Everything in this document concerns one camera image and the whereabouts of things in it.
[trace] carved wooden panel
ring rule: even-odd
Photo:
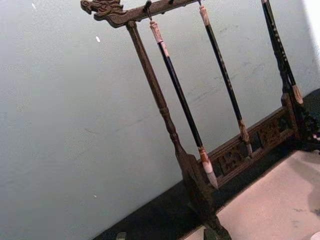
[[[244,161],[245,156],[240,149],[240,145],[236,145],[230,151],[218,158],[218,162],[220,163],[224,175],[227,175],[232,170],[239,167]]]
[[[259,137],[262,143],[262,146],[272,144],[276,142],[279,137],[279,128],[278,128],[278,120],[274,120],[269,124],[266,124],[265,127],[261,128],[259,131]]]
[[[292,124],[290,122],[289,114],[285,114],[282,117],[278,118],[278,129],[279,132],[282,133],[286,129],[292,129]]]
[[[197,0],[154,1],[149,7],[149,13],[151,16],[155,16],[194,2]],[[82,0],[81,8],[88,14],[96,12],[93,15],[95,20],[106,20],[114,28],[124,26],[130,21],[136,22],[148,18],[148,14],[143,11],[144,6],[123,10],[120,0]]]

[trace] brush handle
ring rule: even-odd
[[[268,31],[269,31],[269,35],[271,38],[272,47],[273,47],[275,57],[277,58],[278,62],[281,62],[281,65],[283,65],[283,66],[279,67],[279,70],[280,70],[280,72],[282,72],[283,75],[284,74],[287,75],[287,77],[292,85],[294,98],[298,104],[302,105],[304,103],[303,98],[302,98],[302,94],[301,94],[299,87],[297,86],[297,83],[296,83],[295,77],[292,73],[284,46],[281,42],[270,2],[269,2],[269,0],[262,0],[261,2],[262,2],[265,20],[268,25]]]
[[[190,126],[190,129],[191,129],[192,135],[194,137],[195,143],[196,143],[197,147],[200,148],[200,147],[202,147],[203,143],[201,141],[201,138],[200,138],[198,129],[196,127],[195,121],[194,121],[194,119],[192,117],[192,114],[190,112],[187,100],[186,100],[184,92],[183,92],[183,90],[181,88],[181,85],[180,85],[179,79],[177,77],[176,71],[175,71],[174,66],[173,66],[173,64],[171,62],[167,46],[166,46],[166,44],[165,44],[165,42],[164,42],[164,40],[163,40],[163,38],[161,36],[158,24],[155,21],[152,20],[152,21],[150,21],[150,28],[152,30],[152,33],[153,33],[154,38],[156,40],[156,43],[158,44],[158,47],[159,47],[159,49],[161,51],[161,54],[162,54],[166,69],[169,72],[169,75],[170,75],[170,78],[172,80],[173,86],[175,88],[175,91],[176,91],[176,93],[178,95],[178,98],[179,98],[179,101],[181,103],[181,106],[183,108],[185,117],[186,117],[186,119],[188,121],[188,124]]]
[[[126,28],[128,32],[130,33],[132,42],[134,44],[135,50],[137,52],[137,55],[139,57],[142,69],[145,73],[146,79],[149,83],[150,89],[152,91],[152,95],[155,99],[156,105],[161,113],[161,116],[163,117],[165,127],[170,134],[170,138],[172,140],[172,143],[174,145],[175,151],[180,152],[184,151],[179,140],[178,133],[176,131],[175,124],[173,123],[170,112],[167,106],[167,102],[165,100],[165,97],[162,93],[161,87],[158,83],[156,74],[154,72],[154,69],[151,65],[151,62],[149,60],[149,57],[147,55],[147,52],[145,50],[144,44],[141,40],[137,23],[135,21],[130,21],[127,23]],[[181,166],[186,166],[184,162],[179,161],[179,164]]]
[[[248,131],[247,131],[246,126],[244,124],[244,121],[242,119],[241,112],[240,112],[240,109],[239,109],[239,106],[238,106],[238,102],[237,102],[237,98],[235,96],[235,92],[234,92],[234,89],[232,87],[232,84],[231,84],[231,81],[230,81],[230,78],[229,78],[229,75],[228,75],[228,72],[227,72],[227,68],[226,68],[224,59],[222,57],[222,54],[220,52],[220,49],[219,49],[219,46],[218,46],[214,31],[213,31],[213,29],[211,27],[207,10],[206,10],[205,6],[203,6],[203,5],[200,6],[199,10],[200,10],[200,15],[202,17],[206,32],[207,32],[208,37],[210,39],[210,42],[211,42],[215,57],[217,59],[220,71],[222,73],[223,80],[224,80],[226,89],[228,91],[228,94],[229,94],[229,97],[230,97],[230,100],[231,100],[231,103],[232,103],[232,106],[233,106],[233,110],[234,110],[236,119],[238,121],[238,125],[239,125],[239,129],[240,129],[242,140],[247,144],[248,154],[251,155],[252,148],[251,148],[251,145],[250,145],[249,134],[248,134]]]

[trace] brush tip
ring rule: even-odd
[[[248,152],[249,157],[252,158],[252,146],[250,143],[246,145],[246,150]]]
[[[211,185],[218,190],[219,189],[218,180],[217,180],[215,173],[214,172],[207,173],[207,177],[208,177]]]

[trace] wall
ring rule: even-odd
[[[318,9],[320,2],[313,0],[303,0],[304,11],[306,12],[309,32],[318,65],[320,65],[320,17]]]
[[[303,6],[287,2],[272,1],[274,15],[306,95],[320,87],[317,66]],[[205,5],[250,126],[280,106],[282,86],[261,3]],[[94,21],[78,0],[5,0],[0,11],[1,240],[93,238],[182,179],[125,27]],[[195,3],[154,20],[213,150],[238,126],[198,11]],[[182,145],[198,157],[149,21],[138,29]]]

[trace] black brush handle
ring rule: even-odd
[[[174,66],[173,66],[173,64],[171,62],[171,59],[170,59],[166,44],[165,44],[165,42],[163,41],[163,39],[161,37],[160,31],[159,31],[159,28],[158,28],[158,24],[155,21],[151,21],[150,22],[150,28],[152,29],[153,35],[154,35],[154,37],[155,37],[155,39],[157,41],[157,44],[159,46],[159,49],[161,51],[161,54],[162,54],[166,69],[169,72],[169,75],[170,75],[170,78],[172,80],[174,89],[176,91],[176,94],[178,95],[178,98],[179,98],[179,101],[181,103],[182,109],[184,111],[185,117],[186,117],[186,119],[188,121],[188,124],[190,126],[192,135],[194,137],[195,143],[196,143],[198,148],[201,148],[203,146],[203,143],[201,141],[201,138],[200,138],[198,129],[196,127],[195,121],[194,121],[194,119],[192,117],[192,114],[190,112],[189,105],[187,103],[186,97],[185,97],[184,92],[183,92],[183,90],[181,88],[181,85],[180,85],[179,79],[177,77],[175,68],[174,68]]]
[[[215,38],[214,32],[213,32],[212,27],[211,27],[210,24],[206,25],[205,29],[206,29],[206,32],[207,32],[207,34],[209,36],[209,39],[210,39],[210,42],[211,42],[215,57],[217,59],[220,71],[222,73],[226,89],[227,89],[227,91],[229,93],[230,100],[231,100],[231,103],[232,103],[232,106],[233,106],[233,109],[234,109],[234,113],[235,113],[236,119],[238,121],[241,121],[242,120],[242,116],[241,116],[241,112],[240,112],[240,109],[239,109],[239,106],[238,106],[238,102],[237,102],[237,99],[236,99],[236,96],[235,96],[235,92],[234,92],[234,89],[232,87],[232,84],[231,84],[231,81],[230,81],[230,78],[229,78],[229,75],[228,75],[228,72],[227,72],[227,69],[226,69],[226,66],[225,66],[225,62],[224,62],[224,60],[222,58],[222,55],[221,55],[217,40]]]
[[[278,44],[279,50],[281,51],[281,57],[283,58],[291,85],[294,86],[297,83],[296,83],[296,80],[295,80],[294,75],[292,73],[292,70],[291,70],[287,55],[286,55],[285,48],[284,48],[282,41],[280,39],[279,32],[278,32],[276,22],[275,22],[275,18],[274,18],[274,14],[272,12],[272,8],[271,8],[269,0],[262,0],[262,5],[264,8],[265,14],[267,15],[267,17],[269,19],[270,28],[272,29],[272,32],[273,32],[272,36],[273,36],[273,38],[275,38],[275,42],[276,42],[276,44]]]
[[[262,0],[262,8],[263,8],[263,13],[264,13],[264,17],[265,17],[265,22],[268,28],[268,32],[269,32],[269,36],[270,36],[270,40],[271,40],[271,44],[272,44],[272,48],[273,48],[273,52],[278,64],[278,69],[280,71],[280,76],[282,79],[282,92],[283,93],[289,93],[290,92],[290,80],[289,80],[289,73],[288,73],[288,67],[287,64],[285,62],[285,58],[283,57],[283,53],[284,51],[282,51],[282,48],[280,46],[280,38],[279,38],[279,34],[276,28],[276,25],[273,21],[273,16],[272,13],[269,11],[269,7],[267,4],[267,0]]]

